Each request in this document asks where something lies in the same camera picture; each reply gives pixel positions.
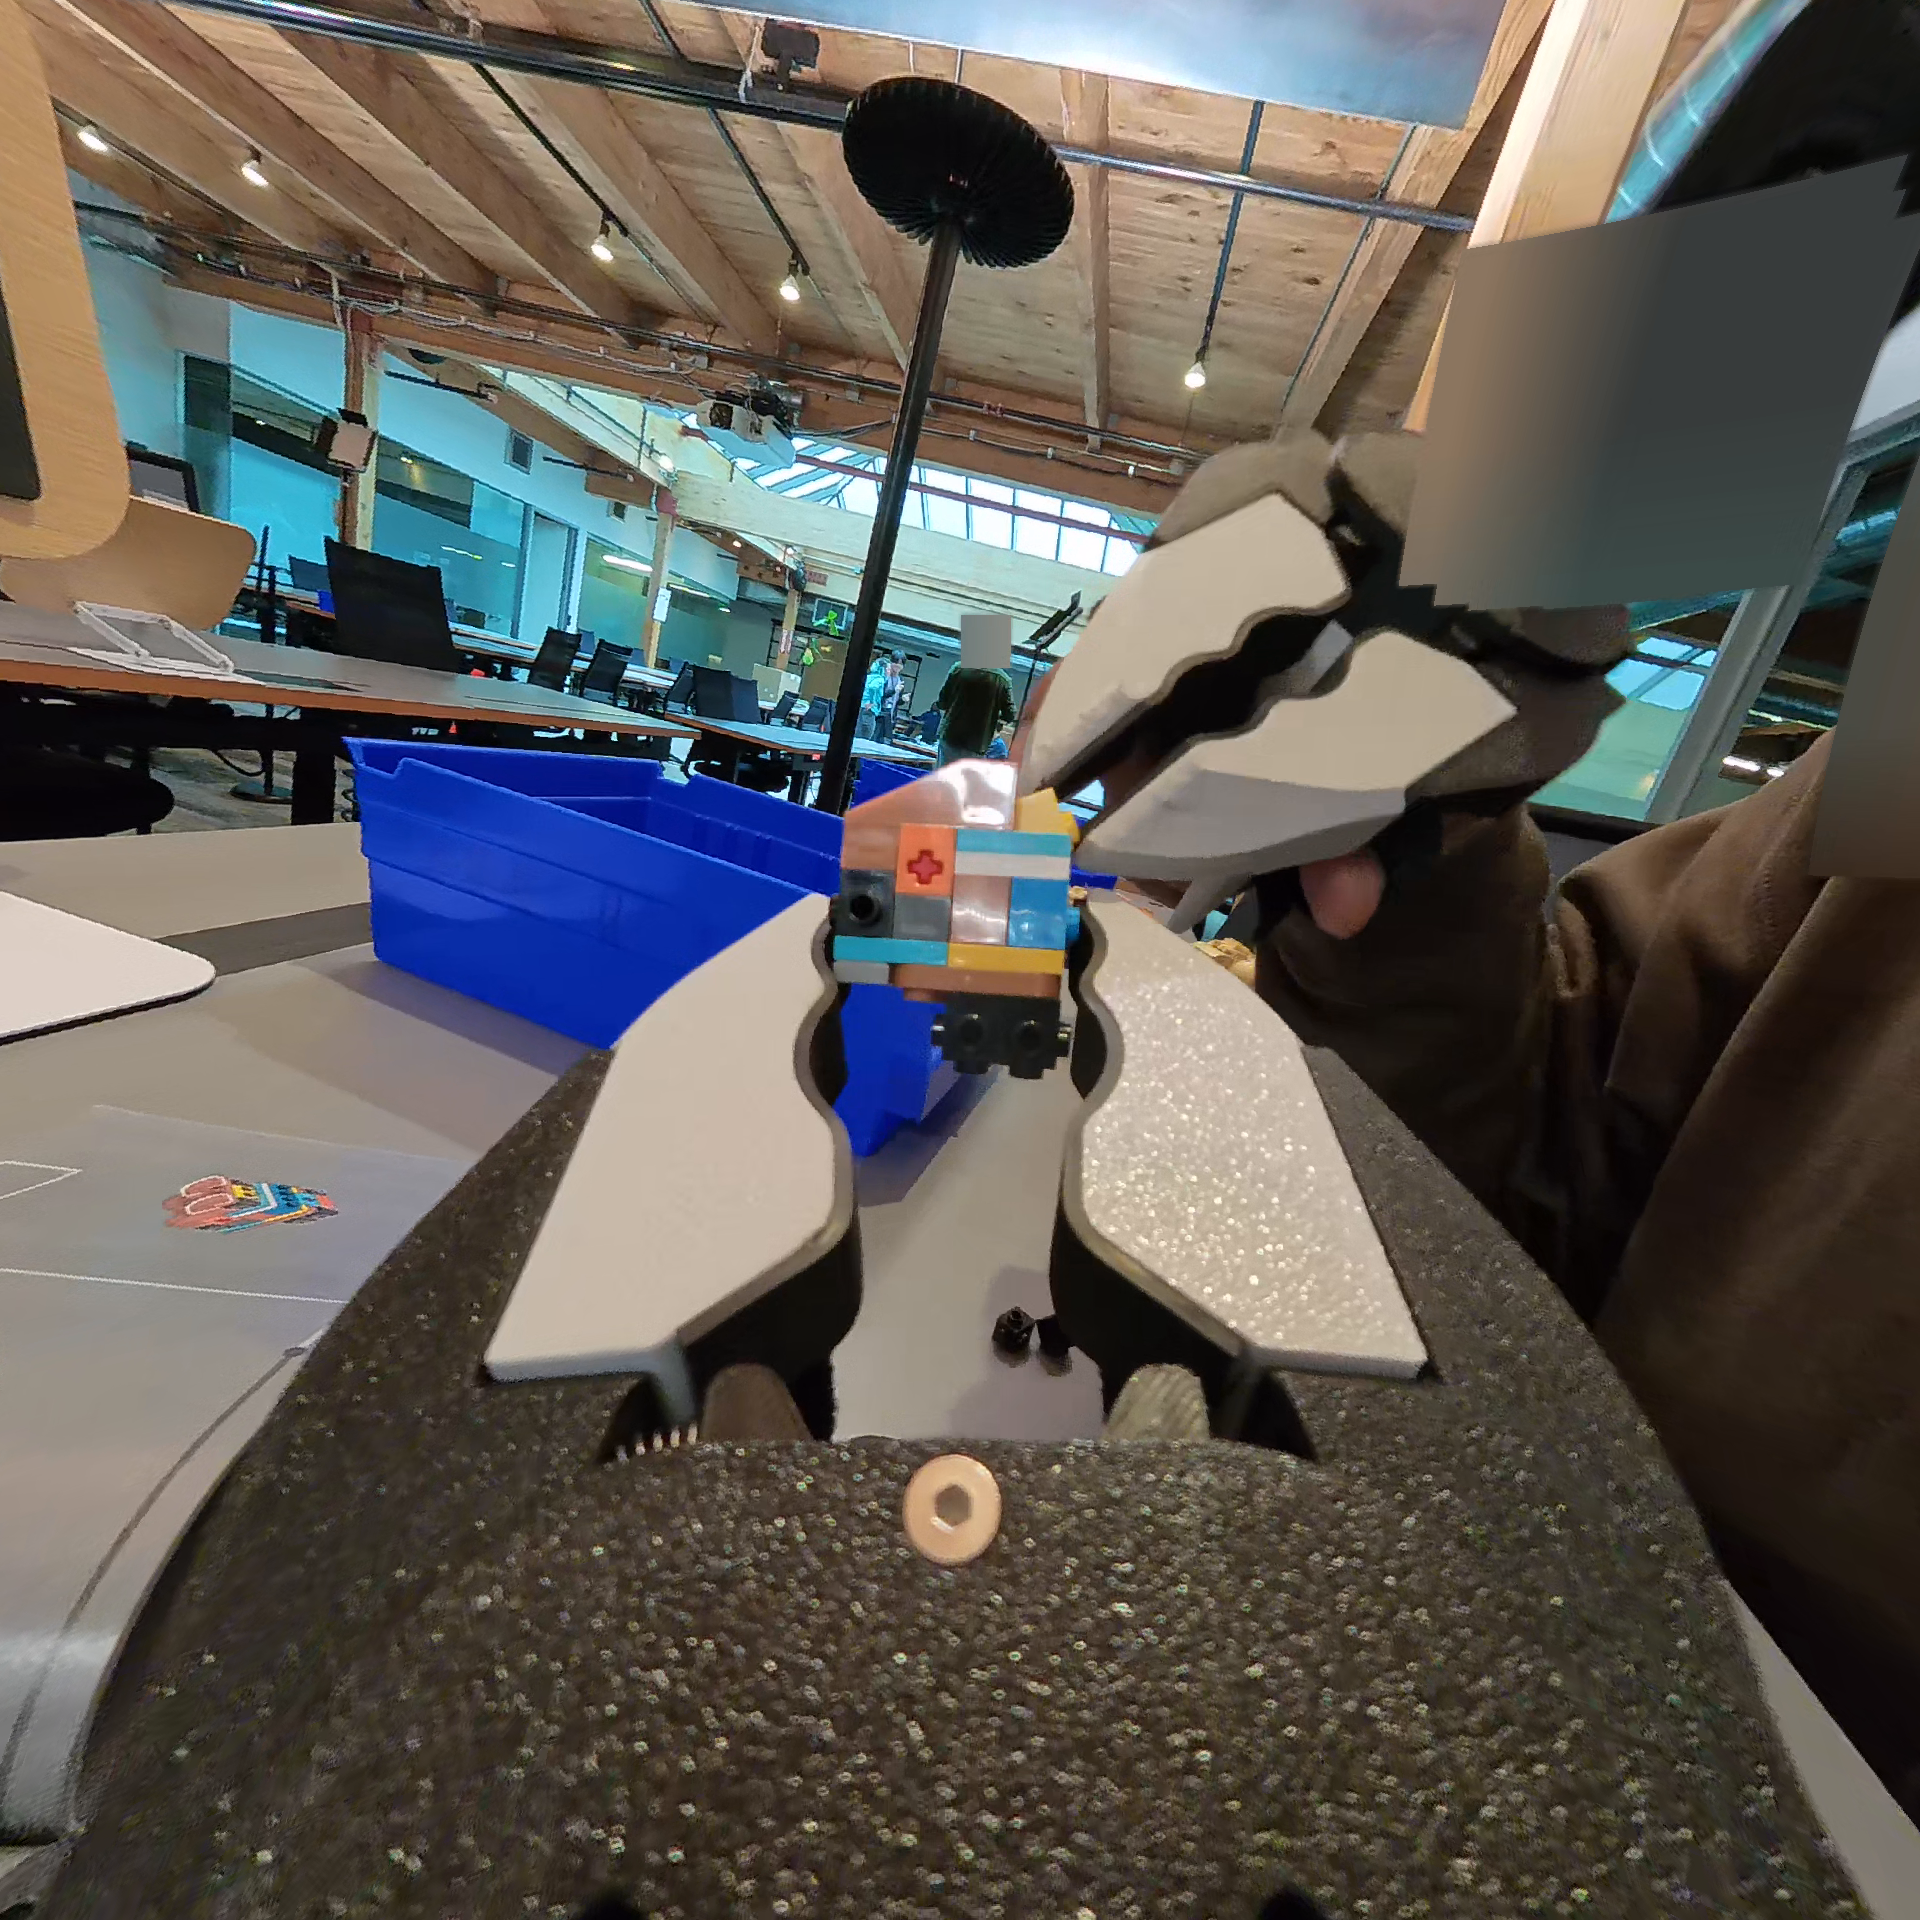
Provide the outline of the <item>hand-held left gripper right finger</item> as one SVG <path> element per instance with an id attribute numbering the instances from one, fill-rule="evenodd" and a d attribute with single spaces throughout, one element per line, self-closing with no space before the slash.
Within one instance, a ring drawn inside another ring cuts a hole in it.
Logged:
<path id="1" fill-rule="evenodd" d="M 1428 1341 L 1302 1042 L 1198 946 L 1096 893 L 1072 953 L 1052 1310 L 1114 1410 L 1176 1367 L 1213 1420 L 1273 1372 L 1411 1381 Z"/>

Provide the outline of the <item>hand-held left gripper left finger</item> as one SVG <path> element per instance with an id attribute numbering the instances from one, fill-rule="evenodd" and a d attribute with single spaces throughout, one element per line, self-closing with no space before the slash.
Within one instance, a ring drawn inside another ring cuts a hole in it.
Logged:
<path id="1" fill-rule="evenodd" d="M 616 1042 L 483 1363 L 653 1376 L 695 1405 L 733 1363 L 828 1365 L 863 1303 L 850 1137 L 828 1093 L 837 980 L 804 894 Z"/>

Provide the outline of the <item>blue plastic bin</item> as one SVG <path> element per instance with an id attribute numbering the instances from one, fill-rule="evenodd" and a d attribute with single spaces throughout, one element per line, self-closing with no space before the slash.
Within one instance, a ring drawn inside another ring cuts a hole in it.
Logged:
<path id="1" fill-rule="evenodd" d="M 378 956 L 589 1046 L 841 876 L 837 816 L 660 761 L 370 736 L 348 752 Z"/>
<path id="2" fill-rule="evenodd" d="M 914 780 L 890 781 L 863 772 L 842 825 L 842 863 L 850 865 L 855 834 L 879 825 L 926 822 L 939 825 L 1016 825 L 1018 763 L 1010 758 L 959 758 Z"/>

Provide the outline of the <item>small multicoloured brick model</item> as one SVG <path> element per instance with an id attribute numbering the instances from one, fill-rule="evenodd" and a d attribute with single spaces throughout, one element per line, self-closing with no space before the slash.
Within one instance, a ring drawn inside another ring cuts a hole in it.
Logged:
<path id="1" fill-rule="evenodd" d="M 832 898 L 835 980 L 932 1006 L 932 1039 L 952 1070 L 1041 1079 L 1070 1051 L 1074 853 L 1014 825 L 908 822 L 855 834 L 850 865 L 841 842 Z"/>

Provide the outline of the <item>grey building instruction booklet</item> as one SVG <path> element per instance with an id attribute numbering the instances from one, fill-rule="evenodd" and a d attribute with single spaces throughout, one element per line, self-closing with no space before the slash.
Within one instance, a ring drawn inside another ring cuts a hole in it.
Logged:
<path id="1" fill-rule="evenodd" d="M 470 1157 L 95 1106 L 4 1146 L 4 1843 L 64 1835 L 201 1507 Z"/>

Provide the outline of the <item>person's right forearm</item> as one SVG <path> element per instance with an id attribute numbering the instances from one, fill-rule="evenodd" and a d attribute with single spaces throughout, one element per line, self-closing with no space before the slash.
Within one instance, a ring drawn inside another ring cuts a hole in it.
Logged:
<path id="1" fill-rule="evenodd" d="M 1535 920 L 1264 927 L 1258 991 L 1493 1212 L 1720 1564 L 1918 1810 L 1916 882 L 1820 876 L 1831 743 Z"/>

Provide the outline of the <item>grey desk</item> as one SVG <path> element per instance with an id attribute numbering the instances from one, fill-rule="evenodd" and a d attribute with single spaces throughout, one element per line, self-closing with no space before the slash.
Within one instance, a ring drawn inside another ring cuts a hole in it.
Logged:
<path id="1" fill-rule="evenodd" d="M 202 997 L 4 1044 L 4 1155 L 111 1106 L 175 1121 L 470 1164 L 580 1053 L 556 1033 L 387 967 L 367 933 L 357 831 L 257 827 L 7 842 L 4 891 L 144 938 L 212 953 Z M 890 1374 L 884 1343 L 948 1343 L 966 1307 L 1005 1305 L 1039 1268 L 1039 1153 L 1059 1091 L 954 1095 L 877 1161 L 879 1294 L 839 1363 L 855 1429 L 972 1427 L 1070 1438 L 1098 1396 L 992 1381 L 987 1359 Z"/>

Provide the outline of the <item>background office desk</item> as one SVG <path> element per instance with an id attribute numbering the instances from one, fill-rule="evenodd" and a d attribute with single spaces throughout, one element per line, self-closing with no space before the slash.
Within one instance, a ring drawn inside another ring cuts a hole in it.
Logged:
<path id="1" fill-rule="evenodd" d="M 793 763 L 797 760 L 824 760 L 828 749 L 832 747 L 832 734 L 828 730 L 777 723 L 729 721 L 700 714 L 677 714 L 675 719 L 677 723 L 691 727 L 700 740 L 697 747 L 689 749 L 687 763 L 691 767 L 708 763 L 713 780 L 739 780 L 746 758 L 753 754 L 775 756 L 780 758 L 780 763 L 788 765 L 788 770 L 793 770 Z M 934 754 L 919 747 L 904 747 L 901 743 L 886 743 L 859 734 L 850 738 L 850 754 L 863 760 L 906 765 L 915 772 L 932 770 L 935 763 Z"/>
<path id="2" fill-rule="evenodd" d="M 73 614 L 2 606 L 2 679 L 140 696 L 237 699 L 248 707 L 336 709 L 357 714 L 518 727 L 593 730 L 625 736 L 689 738 L 695 727 L 627 707 L 602 707 L 520 681 L 441 674 L 297 647 L 232 637 L 219 641 L 232 667 L 184 674 L 171 661 L 142 667 L 111 650 Z"/>

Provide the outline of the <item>person's right hand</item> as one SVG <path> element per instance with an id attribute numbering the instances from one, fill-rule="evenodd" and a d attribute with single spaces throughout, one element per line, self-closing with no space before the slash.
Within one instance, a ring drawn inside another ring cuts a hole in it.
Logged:
<path id="1" fill-rule="evenodd" d="M 1101 781 L 1109 809 L 1123 803 L 1147 781 L 1158 780 L 1162 763 L 1176 758 L 1194 738 L 1244 729 L 1256 707 L 1258 694 L 1245 688 L 1222 698 L 1176 692 L 1158 707 L 1147 707 L 1087 765 L 1092 780 Z M 1379 853 L 1360 847 L 1302 865 L 1298 884 L 1311 922 L 1333 938 L 1349 938 L 1379 909 L 1386 874 Z"/>

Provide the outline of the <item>black pole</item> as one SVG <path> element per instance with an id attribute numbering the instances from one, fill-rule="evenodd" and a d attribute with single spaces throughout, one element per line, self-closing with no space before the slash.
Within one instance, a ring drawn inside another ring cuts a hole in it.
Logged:
<path id="1" fill-rule="evenodd" d="M 928 245 L 923 300 L 850 616 L 817 807 L 848 800 L 850 749 L 899 539 L 904 493 L 923 433 L 945 313 L 963 258 L 1023 269 L 1070 236 L 1070 171 L 1014 109 L 945 78 L 897 76 L 850 101 L 842 125 L 850 183 L 892 225 Z"/>

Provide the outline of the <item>ceiling projector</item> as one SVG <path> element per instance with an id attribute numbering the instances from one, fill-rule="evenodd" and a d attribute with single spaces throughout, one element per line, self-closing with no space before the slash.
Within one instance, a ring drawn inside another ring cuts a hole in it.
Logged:
<path id="1" fill-rule="evenodd" d="M 797 419 L 777 389 L 759 386 L 702 397 L 691 426 L 731 464 L 784 470 L 795 464 Z"/>

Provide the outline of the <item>white tablet stand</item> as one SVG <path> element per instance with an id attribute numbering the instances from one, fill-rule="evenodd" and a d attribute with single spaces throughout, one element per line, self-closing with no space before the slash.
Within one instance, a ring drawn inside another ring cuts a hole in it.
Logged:
<path id="1" fill-rule="evenodd" d="M 2 1040 L 144 1011 L 213 984 L 202 955 L 2 894 Z"/>

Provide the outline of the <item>black office chair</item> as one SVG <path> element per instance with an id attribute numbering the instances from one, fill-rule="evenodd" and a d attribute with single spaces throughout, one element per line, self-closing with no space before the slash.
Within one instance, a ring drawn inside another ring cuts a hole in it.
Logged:
<path id="1" fill-rule="evenodd" d="M 458 674 L 445 585 L 436 564 L 392 559 L 337 539 L 325 541 L 332 636 L 339 656 Z"/>

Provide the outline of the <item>clear acrylic holder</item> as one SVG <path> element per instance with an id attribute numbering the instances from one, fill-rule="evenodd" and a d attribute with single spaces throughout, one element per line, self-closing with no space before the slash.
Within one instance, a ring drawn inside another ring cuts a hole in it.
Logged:
<path id="1" fill-rule="evenodd" d="M 88 636 L 71 648 L 89 659 L 181 678 L 237 678 L 241 672 L 219 645 L 166 614 L 99 603 L 77 603 L 73 614 Z"/>

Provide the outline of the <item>wooden framed black screen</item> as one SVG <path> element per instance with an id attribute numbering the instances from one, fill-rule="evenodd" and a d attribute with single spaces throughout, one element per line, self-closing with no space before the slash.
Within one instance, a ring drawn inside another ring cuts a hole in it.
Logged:
<path id="1" fill-rule="evenodd" d="M 2 552 L 73 559 L 126 515 L 130 466 L 53 96 L 13 1 L 2 5 Z"/>

